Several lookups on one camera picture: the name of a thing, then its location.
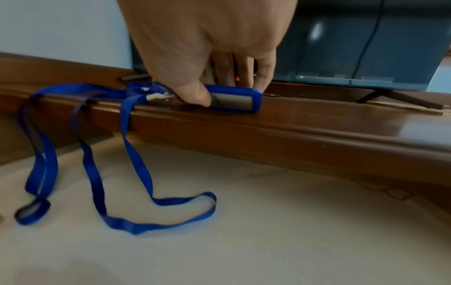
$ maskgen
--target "blue ribbon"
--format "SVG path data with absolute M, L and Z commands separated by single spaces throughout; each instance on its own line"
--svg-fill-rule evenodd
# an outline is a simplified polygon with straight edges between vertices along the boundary
M 27 121 L 29 121 L 28 109 L 30 102 L 33 102 L 36 98 L 42 96 L 43 94 L 76 95 L 82 98 L 82 102 L 72 111 L 70 115 L 70 128 L 72 134 L 74 134 L 78 138 L 80 146 L 84 152 L 83 166 L 85 167 L 86 174 L 91 182 L 95 208 L 110 228 L 127 231 L 133 235 L 136 235 L 146 231 L 177 227 L 183 224 L 200 221 L 213 215 L 216 210 L 217 198 L 212 192 L 203 192 L 193 197 L 183 198 L 174 197 L 159 199 L 153 197 L 152 177 L 150 176 L 150 173 L 146 168 L 144 161 L 126 138 L 130 114 L 134 106 L 136 104 L 147 103 L 147 93 L 164 93 L 165 91 L 167 91 L 167 89 L 153 83 L 132 83 L 129 84 L 125 90 L 92 84 L 60 84 L 44 88 L 32 95 L 30 97 L 30 100 L 25 103 L 20 109 L 18 121 L 20 127 L 29 138 L 35 153 L 34 167 L 25 185 L 25 190 L 34 195 L 35 200 L 32 203 L 20 208 L 16 212 L 15 218 L 17 222 L 22 225 L 31 224 L 38 221 L 45 215 L 45 213 L 50 208 L 50 202 L 47 200 L 47 197 L 53 190 L 58 174 L 58 161 L 56 159 L 56 151 L 50 140 L 34 124 L 30 123 L 40 138 L 45 155 L 44 157 L 34 144 L 26 123 Z M 97 170 L 97 167 L 94 163 L 93 151 L 91 147 L 79 137 L 77 132 L 78 115 L 83 106 L 85 106 L 87 101 L 89 100 L 98 99 L 113 99 L 122 101 L 120 121 L 121 133 L 125 148 L 130 157 L 130 160 L 132 161 L 133 167 L 138 174 L 138 177 L 140 178 L 141 182 L 147 190 L 147 193 L 155 204 L 159 206 L 180 205 L 185 204 L 199 196 L 207 196 L 213 199 L 214 205 L 203 214 L 195 216 L 187 221 L 170 225 L 157 223 L 133 223 L 123 218 L 108 216 L 107 208 L 105 205 L 105 192 L 103 183 L 99 171 Z

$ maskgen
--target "brown wooden ledge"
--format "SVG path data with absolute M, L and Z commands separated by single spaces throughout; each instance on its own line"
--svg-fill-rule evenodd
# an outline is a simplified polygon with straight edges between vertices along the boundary
M 19 56 L 6 61 L 21 67 L 6 72 L 2 60 L 0 56 L 3 112 L 17 111 L 34 90 L 44 85 L 90 82 L 120 87 L 118 78 L 133 73 Z M 27 61 L 32 69 L 26 68 Z M 74 98 L 48 95 L 36 109 L 45 117 L 65 121 L 77 104 Z M 86 108 L 81 120 L 118 131 L 119 104 L 94 103 Z M 129 130 L 153 142 L 399 188 L 437 193 L 437 189 L 451 187 L 448 116 L 347 102 L 264 98 L 258 114 L 139 106 L 132 114 Z M 450 193 L 434 202 L 448 203 Z

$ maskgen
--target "human hand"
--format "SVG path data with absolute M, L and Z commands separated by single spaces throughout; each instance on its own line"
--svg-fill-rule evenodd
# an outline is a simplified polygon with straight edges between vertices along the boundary
M 117 0 L 153 79 L 188 103 L 209 106 L 209 58 L 221 85 L 264 91 L 272 80 L 276 47 L 297 0 Z M 254 59 L 257 74 L 254 79 Z

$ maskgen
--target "black cable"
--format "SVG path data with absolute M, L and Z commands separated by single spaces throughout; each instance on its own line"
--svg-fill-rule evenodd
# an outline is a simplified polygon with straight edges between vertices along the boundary
M 381 0 L 380 4 L 379 4 L 379 8 L 378 8 L 378 15 L 376 18 L 376 24 L 374 24 L 374 28 L 373 28 L 373 32 L 371 33 L 371 36 L 368 38 L 365 46 L 363 47 L 362 53 L 360 54 L 358 60 L 357 60 L 357 65 L 356 68 L 354 69 L 354 72 L 352 73 L 352 77 L 351 79 L 355 79 L 356 74 L 360 68 L 360 64 L 362 63 L 363 57 L 366 54 L 366 50 L 368 49 L 368 47 L 370 46 L 371 42 L 373 41 L 373 38 L 376 34 L 377 29 L 379 28 L 379 24 L 381 22 L 381 18 L 382 18 L 382 10 L 384 8 L 385 5 L 385 0 Z

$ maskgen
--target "floor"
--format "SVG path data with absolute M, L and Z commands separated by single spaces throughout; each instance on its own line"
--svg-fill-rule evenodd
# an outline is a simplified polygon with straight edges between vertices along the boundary
M 208 220 L 132 236 L 96 213 L 82 153 L 60 156 L 52 208 L 39 223 L 12 215 L 31 159 L 0 168 L 0 284 L 451 284 L 451 231 L 420 207 L 333 177 L 136 144 L 157 197 L 212 191 Z M 93 146 L 109 214 L 173 223 L 208 199 L 150 202 L 120 139 Z

